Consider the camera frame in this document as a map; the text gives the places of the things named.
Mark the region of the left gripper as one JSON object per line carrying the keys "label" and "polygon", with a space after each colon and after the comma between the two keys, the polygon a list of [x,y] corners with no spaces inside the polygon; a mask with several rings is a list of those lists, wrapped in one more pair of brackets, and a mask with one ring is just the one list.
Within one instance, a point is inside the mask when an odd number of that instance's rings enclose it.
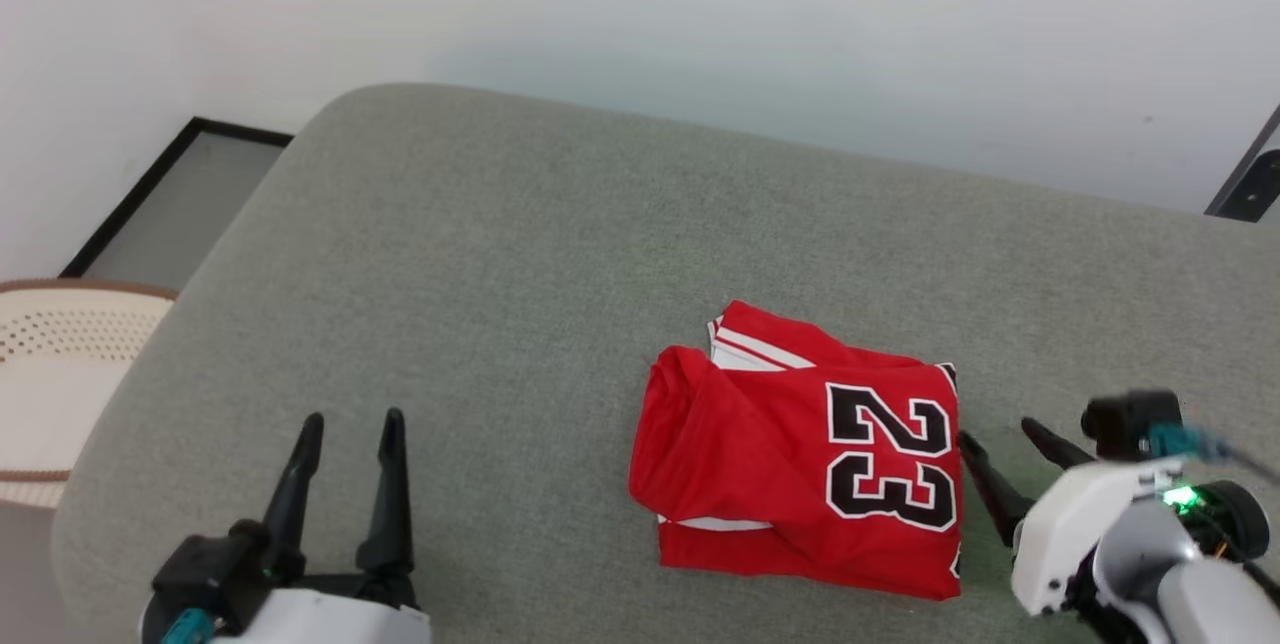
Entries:
{"label": "left gripper", "polygon": [[[324,417],[307,416],[262,519],[269,595],[237,634],[214,644],[433,644],[419,607],[403,412],[387,411],[378,448],[380,476],[367,538],[357,548],[362,574],[305,575],[301,551],[308,488],[317,471]],[[282,580],[278,576],[302,576]]]}

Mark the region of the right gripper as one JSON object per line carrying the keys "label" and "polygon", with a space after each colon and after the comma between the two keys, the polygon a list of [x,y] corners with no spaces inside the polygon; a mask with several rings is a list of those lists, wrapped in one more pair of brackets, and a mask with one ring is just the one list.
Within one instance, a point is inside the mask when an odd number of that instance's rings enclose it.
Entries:
{"label": "right gripper", "polygon": [[972,434],[960,431],[957,448],[1000,540],[1015,547],[1019,533],[1012,594],[1027,613],[1041,616],[1066,602],[1068,577],[1134,503],[1180,483],[1187,461],[1096,461],[1033,417],[1023,417],[1020,425],[1041,456],[1065,470],[1037,502],[991,463]]}

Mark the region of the red and white jersey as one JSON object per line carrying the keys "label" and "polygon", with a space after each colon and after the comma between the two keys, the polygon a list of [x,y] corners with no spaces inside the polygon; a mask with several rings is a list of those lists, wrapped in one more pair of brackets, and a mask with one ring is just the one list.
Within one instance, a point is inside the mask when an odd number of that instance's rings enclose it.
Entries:
{"label": "red and white jersey", "polygon": [[628,492],[659,562],[947,600],[961,592],[952,364],[845,344],[742,301],[652,365]]}

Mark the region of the cream perforated laundry basket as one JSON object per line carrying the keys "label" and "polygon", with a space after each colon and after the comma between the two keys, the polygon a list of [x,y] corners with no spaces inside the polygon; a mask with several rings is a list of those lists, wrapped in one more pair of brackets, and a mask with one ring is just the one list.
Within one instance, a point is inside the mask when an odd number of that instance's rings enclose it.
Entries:
{"label": "cream perforated laundry basket", "polygon": [[0,280],[0,504],[55,510],[178,294],[127,280]]}

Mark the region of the black skirting strip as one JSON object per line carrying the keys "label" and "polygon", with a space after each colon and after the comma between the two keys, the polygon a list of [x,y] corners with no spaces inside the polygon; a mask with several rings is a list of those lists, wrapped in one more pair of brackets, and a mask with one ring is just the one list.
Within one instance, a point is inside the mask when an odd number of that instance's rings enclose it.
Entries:
{"label": "black skirting strip", "polygon": [[76,256],[58,275],[60,279],[82,278],[87,274],[90,268],[99,260],[105,248],[114,242],[120,230],[124,229],[128,221],[132,220],[132,216],[134,216],[140,207],[142,207],[146,202],[146,198],[155,192],[159,184],[165,179],[165,175],[173,170],[173,166],[178,164],[180,157],[186,155],[188,149],[193,146],[201,134],[219,134],[219,137],[233,141],[243,141],[248,143],[257,143],[257,146],[270,146],[278,149],[288,147],[294,140],[293,134],[287,134],[284,132],[255,128],[255,125],[239,125],[207,119],[207,117],[192,117],[192,119],[183,125],[179,133],[175,134],[175,138],[168,143],[151,166],[148,166],[148,169],[140,175],[137,183],[128,189],[119,205],[116,205],[114,210],[105,216],[102,223],[93,230],[87,242],[78,248]]}

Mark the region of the black door bracket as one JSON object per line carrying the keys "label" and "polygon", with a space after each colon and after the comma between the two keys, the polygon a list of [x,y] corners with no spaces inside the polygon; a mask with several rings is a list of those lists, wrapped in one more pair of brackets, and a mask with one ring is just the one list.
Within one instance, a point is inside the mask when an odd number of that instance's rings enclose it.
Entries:
{"label": "black door bracket", "polygon": [[1248,166],[1219,210],[1219,216],[1260,223],[1280,198],[1280,149],[1267,149]]}

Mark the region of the dark grey door frame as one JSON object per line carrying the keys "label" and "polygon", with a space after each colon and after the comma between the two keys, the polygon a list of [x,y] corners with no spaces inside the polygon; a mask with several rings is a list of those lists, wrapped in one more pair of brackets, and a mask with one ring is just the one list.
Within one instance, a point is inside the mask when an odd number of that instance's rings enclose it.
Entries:
{"label": "dark grey door frame", "polygon": [[1211,198],[1210,206],[1206,207],[1206,216],[1219,216],[1219,210],[1222,206],[1225,198],[1230,195],[1235,184],[1242,179],[1245,170],[1261,154],[1267,151],[1267,149],[1280,149],[1280,102],[1271,111],[1265,125],[1254,138],[1242,157],[1240,163],[1234,166],[1233,172],[1228,175],[1228,179],[1221,184],[1219,192]]}

